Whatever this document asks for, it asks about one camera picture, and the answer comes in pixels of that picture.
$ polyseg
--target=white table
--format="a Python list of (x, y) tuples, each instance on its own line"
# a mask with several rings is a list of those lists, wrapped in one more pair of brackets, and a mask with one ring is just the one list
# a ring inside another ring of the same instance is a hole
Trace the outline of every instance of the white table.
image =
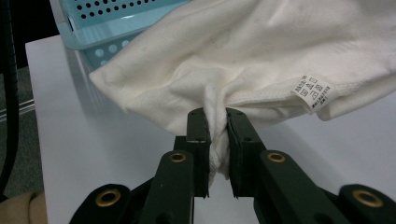
[[(133, 189), (153, 177), (174, 136), (124, 115), (88, 80), (59, 36), (26, 45), (35, 97), (49, 223), (68, 223), (87, 195), (108, 183)], [(259, 134), (289, 153), (320, 186), (360, 183), (396, 200), (396, 94), (332, 121), (290, 119)], [(195, 223), (257, 223), (252, 199), (233, 198), (217, 176), (195, 200)]]

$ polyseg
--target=white cloth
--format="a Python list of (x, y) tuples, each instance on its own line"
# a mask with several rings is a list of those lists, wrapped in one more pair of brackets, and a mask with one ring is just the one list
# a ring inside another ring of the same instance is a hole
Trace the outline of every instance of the white cloth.
[(256, 127), (300, 116), (304, 102), (290, 92), (314, 75), (338, 91), (317, 112), (333, 119), (396, 91), (395, 71), (394, 0), (192, 0), (91, 79), (125, 112), (177, 135), (203, 106), (212, 175), (227, 175), (226, 106)]

